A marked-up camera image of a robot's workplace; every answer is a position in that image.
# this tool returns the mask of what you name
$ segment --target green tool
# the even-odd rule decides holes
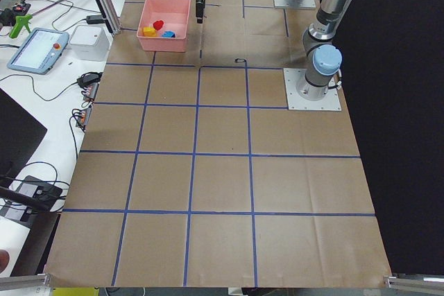
[[[9,37],[16,38],[19,35],[19,33],[23,27],[25,27],[26,30],[28,31],[28,33],[30,33],[31,30],[29,28],[29,20],[31,20],[32,18],[33,18],[33,16],[31,14],[26,14],[26,15],[15,17],[15,25],[11,29],[11,32],[9,33]]]

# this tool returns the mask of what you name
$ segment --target white table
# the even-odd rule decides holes
[[[99,10],[94,0],[70,0],[74,2],[74,5],[80,8],[86,8],[89,10]],[[112,0],[118,15],[121,14],[123,3],[125,0]],[[30,14],[40,8],[48,6],[50,3],[42,0],[28,0],[31,3]],[[56,5],[50,10],[44,11],[32,18],[31,29],[35,27],[50,28],[51,22],[66,11],[66,6]],[[97,13],[86,12],[72,8],[68,15],[65,15],[62,19],[55,23],[57,29],[63,30],[70,25],[74,24],[80,19],[85,18],[87,15],[94,15]],[[105,25],[102,27],[106,31],[107,37],[112,43],[112,36],[106,30]],[[72,33],[75,26],[70,28],[67,32]],[[4,35],[7,32],[7,28],[1,31]],[[21,45],[28,36],[28,32],[23,29],[16,39],[10,39],[9,37],[0,37],[0,44],[14,44]],[[6,76],[14,73],[29,74],[24,72],[18,72],[10,70],[6,67],[9,59],[14,55],[16,49],[4,48],[0,52],[0,80]],[[46,75],[31,74],[35,81],[35,90],[45,98],[52,98],[61,92],[66,86],[76,81],[76,79],[88,71],[102,71],[105,67],[106,61],[94,62],[79,60],[75,53],[67,47],[64,50],[60,59],[56,62],[54,67]],[[71,110],[74,108],[81,108],[83,102],[83,96],[80,94],[80,87],[73,86],[69,88],[59,98],[51,102],[44,102],[38,96],[33,93],[31,79],[25,77],[12,77],[0,82],[0,88],[13,97],[23,108],[25,108],[30,114],[32,114],[41,124],[43,124],[48,132],[43,138],[42,143],[29,162],[43,161],[53,164],[58,171],[58,179],[70,182],[74,167],[76,165],[76,154],[74,151],[74,142],[69,129],[69,117],[71,116]],[[77,146],[80,145],[83,140],[83,133],[80,129],[75,128],[74,121],[72,121],[74,135],[76,137]],[[33,164],[25,168],[18,176],[17,179],[24,179],[27,175],[32,175],[41,180],[54,180],[54,170],[50,166],[44,164]],[[20,182],[13,182],[10,186],[11,189],[16,189]],[[62,207],[63,201],[59,200],[53,207],[53,211]],[[7,277],[10,275],[17,257],[23,247],[23,244],[28,236],[29,229],[15,222],[0,218],[0,248],[5,249],[10,254],[10,263],[5,271],[0,274],[0,277]]]

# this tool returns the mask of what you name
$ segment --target mounting plate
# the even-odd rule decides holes
[[[299,78],[305,75],[306,69],[284,69],[285,90],[287,92],[287,103],[289,110],[302,111],[341,111],[338,91],[329,89],[327,95],[320,101],[309,101],[303,98],[296,90]],[[335,85],[332,78],[330,86]]]
[[[275,8],[293,8],[294,10],[313,10],[316,9],[314,0],[274,0]]]

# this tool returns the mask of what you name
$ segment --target touchscreen display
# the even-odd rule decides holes
[[[12,64],[32,69],[40,68],[60,35],[49,31],[36,32]]]

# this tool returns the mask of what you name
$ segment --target brown paper surface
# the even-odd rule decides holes
[[[145,52],[127,0],[46,272],[54,286],[383,286],[352,125],[286,109],[316,11],[192,0],[185,53]],[[235,62],[243,58],[246,62]]]

